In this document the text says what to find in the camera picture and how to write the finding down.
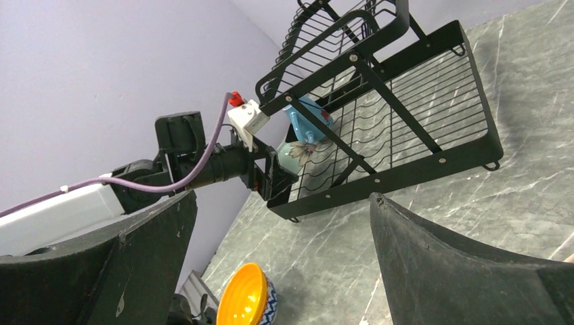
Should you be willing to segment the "blue floral ceramic mug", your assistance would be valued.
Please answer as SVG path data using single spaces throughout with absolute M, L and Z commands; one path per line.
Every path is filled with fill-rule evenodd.
M 304 95 L 299 98 L 299 102 L 317 117 L 327 128 L 331 129 L 334 126 L 334 119 L 331 115 L 323 109 L 316 101 Z M 294 134 L 299 142 L 306 142 L 309 144 L 316 144 L 324 139 L 326 135 L 319 130 L 308 118 L 304 117 L 293 105 L 287 105 L 282 108 L 282 111 L 289 118 L 291 125 L 294 129 Z

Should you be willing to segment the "mint green ceramic bowl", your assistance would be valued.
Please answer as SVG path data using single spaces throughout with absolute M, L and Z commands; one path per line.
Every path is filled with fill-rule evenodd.
M 284 170 L 298 175 L 316 149 L 317 144 L 308 142 L 283 142 L 277 149 L 279 165 Z

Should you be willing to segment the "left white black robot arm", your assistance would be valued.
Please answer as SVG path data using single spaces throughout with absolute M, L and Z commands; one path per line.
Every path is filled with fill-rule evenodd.
M 1 254 L 22 256 L 105 221 L 152 206 L 162 197 L 238 177 L 265 200 L 298 179 L 271 146 L 234 125 L 231 141 L 207 142 L 199 112 L 155 122 L 158 154 L 1 213 Z

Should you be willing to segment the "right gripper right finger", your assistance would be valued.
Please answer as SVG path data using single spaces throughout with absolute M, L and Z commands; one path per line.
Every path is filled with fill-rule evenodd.
M 370 227 L 394 324 L 572 324 L 573 264 L 484 244 L 380 193 Z

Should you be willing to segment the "yellow ribbed ceramic bowl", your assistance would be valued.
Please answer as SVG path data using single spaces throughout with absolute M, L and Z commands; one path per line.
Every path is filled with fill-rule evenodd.
M 260 265 L 246 263 L 231 277 L 217 311 L 222 325 L 272 325 L 278 314 L 278 293 Z

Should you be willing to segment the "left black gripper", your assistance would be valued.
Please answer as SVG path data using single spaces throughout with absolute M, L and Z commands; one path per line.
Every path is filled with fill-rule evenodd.
M 197 186 L 201 188 L 235 177 L 265 201 L 277 198 L 299 179 L 297 174 L 280 166 L 278 153 L 271 146 L 263 146 L 261 152 L 253 153 L 237 142 L 215 146 L 197 175 Z

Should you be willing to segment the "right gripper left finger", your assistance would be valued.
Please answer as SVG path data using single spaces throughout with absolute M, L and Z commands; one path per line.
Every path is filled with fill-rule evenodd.
M 190 190 L 75 238 L 2 227 L 1 323 L 166 324 L 197 212 Z

